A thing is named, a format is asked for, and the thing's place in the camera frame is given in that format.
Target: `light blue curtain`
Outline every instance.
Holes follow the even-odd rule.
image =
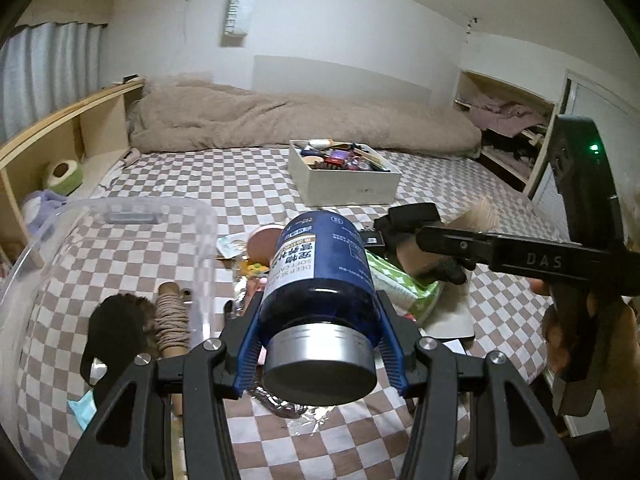
[[[103,25],[25,27],[0,49],[0,144],[98,90]]]

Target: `green polka dot package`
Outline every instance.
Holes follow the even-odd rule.
[[[386,292],[398,314],[411,314],[418,325],[422,325],[436,305],[444,283],[421,285],[388,261],[365,252],[376,290]]]

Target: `screw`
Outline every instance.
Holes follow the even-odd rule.
[[[500,352],[499,350],[493,351],[489,354],[489,360],[494,365],[503,365],[507,362],[507,356]]]
[[[133,362],[135,362],[135,364],[137,364],[138,366],[145,366],[151,362],[151,356],[148,353],[143,352],[142,354],[136,355],[136,358],[133,359]]]
[[[220,348],[222,347],[222,341],[220,341],[220,339],[218,339],[217,337],[212,337],[211,339],[207,339],[204,342],[203,346],[205,350],[213,352],[214,350],[220,350]]]
[[[438,346],[438,342],[433,337],[423,337],[418,341],[418,345],[420,345],[420,348],[423,350],[433,350]]]

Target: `bottle label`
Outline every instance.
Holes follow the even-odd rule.
[[[310,211],[292,220],[278,240],[262,297],[310,278],[342,280],[375,295],[362,239],[345,217]]]

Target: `rope-wrapped stick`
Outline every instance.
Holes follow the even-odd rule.
[[[189,352],[189,318],[177,283],[165,282],[158,287],[156,325],[158,349],[163,358]],[[172,401],[175,415],[182,416],[182,395],[173,394]]]

